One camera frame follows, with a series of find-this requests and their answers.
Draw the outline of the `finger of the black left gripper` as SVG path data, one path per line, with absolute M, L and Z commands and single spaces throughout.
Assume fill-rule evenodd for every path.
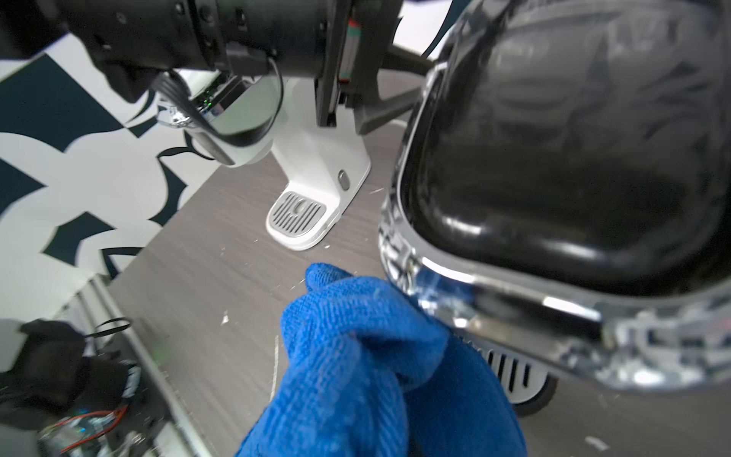
M 420 89 L 413 89 L 388 99 L 381 99 L 380 95 L 373 91 L 357 95 L 352 104 L 355 132 L 361 136 L 372 133 L 375 129 L 412 110 L 420 98 Z
M 390 45 L 386 49 L 381 63 L 382 70 L 408 72 L 422 76 L 426 76 L 433 66 L 434 62 L 427 57 L 395 45 Z

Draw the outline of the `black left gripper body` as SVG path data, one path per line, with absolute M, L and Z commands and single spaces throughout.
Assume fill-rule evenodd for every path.
M 380 109 L 377 76 L 394 38 L 401 1 L 327 1 L 325 54 L 315 80 L 318 126 L 334 127 L 340 104 L 364 128 Z

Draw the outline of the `white coffee machine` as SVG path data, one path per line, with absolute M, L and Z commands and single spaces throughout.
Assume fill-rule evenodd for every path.
M 230 146 L 199 128 L 161 96 L 157 120 L 182 129 L 222 165 L 235 168 L 272 154 L 287 186 L 268 212 L 266 228 L 293 251 L 318 244 L 338 222 L 369 175 L 371 163 L 353 114 L 337 110 L 337 125 L 321 128 L 315 120 L 310 81 L 291 78 L 280 85 L 273 76 L 229 76 L 222 72 L 183 70 L 190 101 L 221 133 L 238 133 L 277 117 L 264 138 L 244 148 Z

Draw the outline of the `black coffee machine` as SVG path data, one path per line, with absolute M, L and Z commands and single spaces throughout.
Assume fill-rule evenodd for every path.
M 409 121 L 388 279 L 515 411 L 730 378 L 730 5 L 473 1 Z

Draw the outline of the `blue cleaning cloth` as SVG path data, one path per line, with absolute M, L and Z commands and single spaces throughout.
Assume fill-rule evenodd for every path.
M 484 358 L 390 283 L 316 263 L 286 306 L 289 365 L 242 456 L 524 456 Z

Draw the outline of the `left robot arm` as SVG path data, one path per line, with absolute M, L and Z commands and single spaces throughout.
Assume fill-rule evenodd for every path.
M 175 69 L 275 72 L 314 83 L 315 121 L 354 109 L 369 133 L 410 110 L 415 91 L 379 94 L 381 70 L 424 75 L 431 61 L 397 47 L 398 1 L 5 1 L 1 56 L 27 60 L 67 34 L 129 102 L 154 88 L 182 99 Z

